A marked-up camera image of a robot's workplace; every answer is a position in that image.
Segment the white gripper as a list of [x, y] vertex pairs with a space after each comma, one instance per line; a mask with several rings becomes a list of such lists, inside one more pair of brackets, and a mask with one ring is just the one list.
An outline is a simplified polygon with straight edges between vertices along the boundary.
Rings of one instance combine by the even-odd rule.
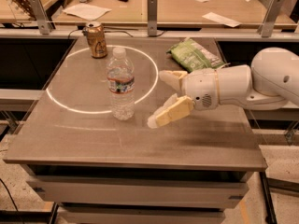
[[189, 116], [194, 108], [215, 109], [219, 104], [216, 77], [217, 72], [211, 68], [195, 70], [189, 74], [186, 71], [160, 71], [160, 80], [175, 91], [181, 91], [182, 87], [184, 96], [178, 97], [176, 93], [170, 96], [164, 105], [148, 118], [148, 126], [155, 129], [183, 119]]

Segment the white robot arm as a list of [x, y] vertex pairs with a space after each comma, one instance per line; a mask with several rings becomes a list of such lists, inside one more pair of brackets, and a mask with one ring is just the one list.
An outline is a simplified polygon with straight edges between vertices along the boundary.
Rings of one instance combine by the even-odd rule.
[[237, 105], [275, 110], [288, 102], [299, 105], [299, 56], [282, 48], [260, 50], [251, 65], [191, 73], [163, 70], [159, 78], [177, 92], [148, 118], [152, 129], [183, 119], [194, 109]]

